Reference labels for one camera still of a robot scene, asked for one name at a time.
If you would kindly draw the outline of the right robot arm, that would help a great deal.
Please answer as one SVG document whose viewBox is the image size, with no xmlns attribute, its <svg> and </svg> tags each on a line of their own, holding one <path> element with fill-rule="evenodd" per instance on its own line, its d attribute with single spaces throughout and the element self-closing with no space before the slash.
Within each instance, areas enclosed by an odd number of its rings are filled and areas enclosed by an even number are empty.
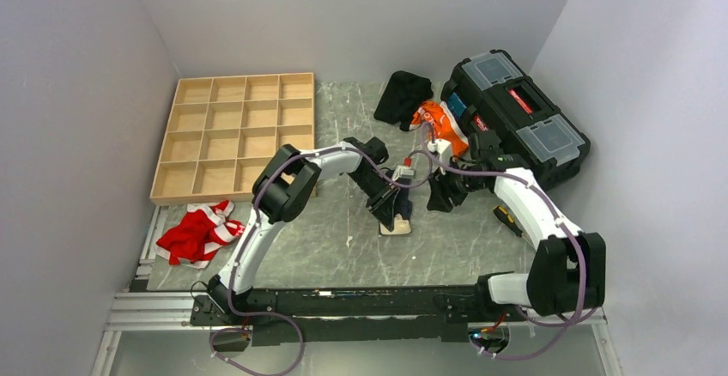
<svg viewBox="0 0 728 376">
<path fill-rule="evenodd" d="M 422 146 L 437 169 L 428 178 L 428 209 L 449 212 L 469 194 L 488 190 L 506 206 L 503 216 L 531 242 L 535 256 L 525 273 L 480 276 L 473 308 L 493 320 L 511 306 L 539 316 L 559 316 L 575 323 L 604 303 L 606 243 L 587 233 L 563 212 L 538 184 L 522 157 L 504 152 L 492 130 L 476 134 L 476 155 L 463 165 L 452 157 L 452 145 L 431 130 L 421 133 Z"/>
</svg>

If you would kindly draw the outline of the wooden compartment tray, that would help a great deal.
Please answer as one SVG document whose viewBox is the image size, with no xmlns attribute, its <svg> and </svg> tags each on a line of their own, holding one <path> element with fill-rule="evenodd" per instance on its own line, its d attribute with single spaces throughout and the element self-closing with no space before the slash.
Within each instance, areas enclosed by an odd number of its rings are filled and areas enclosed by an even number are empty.
<svg viewBox="0 0 728 376">
<path fill-rule="evenodd" d="M 285 144 L 315 146 L 313 73 L 183 78 L 150 199 L 159 206 L 246 200 Z"/>
</svg>

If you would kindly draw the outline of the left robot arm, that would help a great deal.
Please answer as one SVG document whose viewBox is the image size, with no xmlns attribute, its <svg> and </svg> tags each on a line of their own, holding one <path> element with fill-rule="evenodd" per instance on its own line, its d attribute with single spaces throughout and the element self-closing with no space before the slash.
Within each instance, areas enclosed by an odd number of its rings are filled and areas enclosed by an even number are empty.
<svg viewBox="0 0 728 376">
<path fill-rule="evenodd" d="M 407 185 L 379 167 L 389 158 L 377 137 L 362 143 L 354 137 L 321 149 L 278 149 L 253 185 L 252 209 L 229 260 L 207 284 L 212 311 L 224 324 L 245 317 L 255 276 L 282 228 L 306 207 L 320 180 L 346 175 L 367 195 L 367 208 L 387 228 L 394 227 L 398 193 Z"/>
</svg>

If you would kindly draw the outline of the navy underwear beige waistband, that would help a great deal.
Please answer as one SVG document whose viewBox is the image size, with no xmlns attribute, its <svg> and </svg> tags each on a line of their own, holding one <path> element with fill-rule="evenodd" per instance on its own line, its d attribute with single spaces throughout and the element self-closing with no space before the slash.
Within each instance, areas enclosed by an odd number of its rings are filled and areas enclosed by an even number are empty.
<svg viewBox="0 0 728 376">
<path fill-rule="evenodd" d="M 379 234 L 383 236 L 401 236 L 412 231 L 410 218 L 413 214 L 413 203 L 407 189 L 400 190 L 393 205 L 393 228 L 379 224 Z"/>
</svg>

